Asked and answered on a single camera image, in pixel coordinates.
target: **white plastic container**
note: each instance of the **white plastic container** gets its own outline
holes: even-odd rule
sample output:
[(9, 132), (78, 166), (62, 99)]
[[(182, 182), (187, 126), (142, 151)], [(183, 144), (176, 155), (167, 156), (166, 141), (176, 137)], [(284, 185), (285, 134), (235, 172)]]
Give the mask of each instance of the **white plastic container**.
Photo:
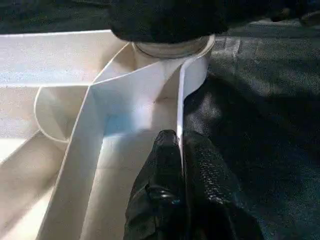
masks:
[[(176, 130), (182, 142), (183, 100), (205, 80), (214, 37), (198, 54), (170, 60), (148, 56), (110, 31), (0, 36), (1, 42), (4, 53), (22, 60), (0, 55), (0, 83), (34, 89), (36, 139), (46, 136), (46, 154), (56, 159), (51, 166), (44, 157), (48, 165), (39, 169), (56, 173), (64, 157), (48, 188), (52, 196), (45, 195), (33, 221), (38, 225), (4, 229), (0, 239), (33, 240), (41, 222), (39, 240), (122, 239), (132, 184), (158, 132)], [(27, 141), (32, 149), (44, 148), (33, 141)], [(26, 226), (33, 231), (27, 238)]]
[(185, 64), (158, 59), (89, 87), (39, 240), (122, 239), (135, 177), (159, 131), (176, 130), (181, 139), (182, 101), (205, 80), (213, 43)]

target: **white surface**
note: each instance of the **white surface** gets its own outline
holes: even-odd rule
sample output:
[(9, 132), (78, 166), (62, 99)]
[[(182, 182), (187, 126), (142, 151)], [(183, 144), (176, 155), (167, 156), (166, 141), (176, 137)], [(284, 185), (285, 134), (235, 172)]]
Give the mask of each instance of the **white surface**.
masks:
[(41, 87), (34, 103), (39, 129), (48, 138), (68, 144), (87, 86)]
[(0, 239), (34, 239), (63, 155), (37, 132), (0, 164)]
[(110, 30), (0, 35), (0, 84), (91, 83), (124, 45)]
[(130, 74), (157, 61), (157, 58), (141, 54), (132, 43), (128, 43), (110, 60), (94, 82), (99, 83)]
[(0, 87), (0, 165), (36, 131), (37, 87)]
[[(125, 44), (110, 30), (0, 35), (1, 240), (36, 238), (64, 155), (42, 133), (34, 135), (39, 129), (33, 113), (39, 87), (57, 90), (65, 86), (66, 90), (68, 86), (83, 85), (78, 87), (82, 95)], [(66, 142), (82, 104), (82, 100), (76, 101), (75, 107), (79, 94), (74, 91), (74, 87), (68, 89), (69, 99), (49, 91), (50, 97), (58, 100), (51, 110), (57, 107), (68, 119), (67, 128), (60, 132)], [(56, 105), (59, 101), (65, 101), (63, 107)], [(44, 128), (52, 130), (56, 118), (50, 119), (49, 114), (42, 117), (48, 120)], [(50, 132), (54, 137), (56, 130)]]
[(133, 181), (158, 132), (177, 127), (184, 60), (90, 86), (39, 240), (122, 238)]

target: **black glove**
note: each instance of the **black glove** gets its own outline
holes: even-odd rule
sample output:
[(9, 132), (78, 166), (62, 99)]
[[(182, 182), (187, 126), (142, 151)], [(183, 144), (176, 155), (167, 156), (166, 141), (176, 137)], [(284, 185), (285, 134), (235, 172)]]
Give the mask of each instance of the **black glove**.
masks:
[(181, 157), (176, 133), (163, 130), (134, 181), (124, 240), (178, 240), (185, 226)]
[(132, 187), (123, 239), (263, 239), (255, 218), (242, 208), (236, 179), (210, 140), (189, 132), (183, 147), (186, 188), (175, 132), (157, 136)]

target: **dark surface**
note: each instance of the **dark surface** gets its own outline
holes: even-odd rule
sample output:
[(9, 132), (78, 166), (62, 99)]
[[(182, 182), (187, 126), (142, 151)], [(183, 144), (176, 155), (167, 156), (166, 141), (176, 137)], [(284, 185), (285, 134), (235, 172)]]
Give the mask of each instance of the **dark surface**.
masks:
[(184, 129), (212, 141), (265, 239), (320, 239), (320, 102), (310, 95), (258, 102), (209, 76), (185, 99)]
[(192, 228), (201, 229), (208, 240), (264, 239), (237, 178), (211, 141), (187, 131), (183, 151)]
[(0, 4), (0, 34), (110, 29), (108, 1), (33, 0), (21, 5), (12, 2)]

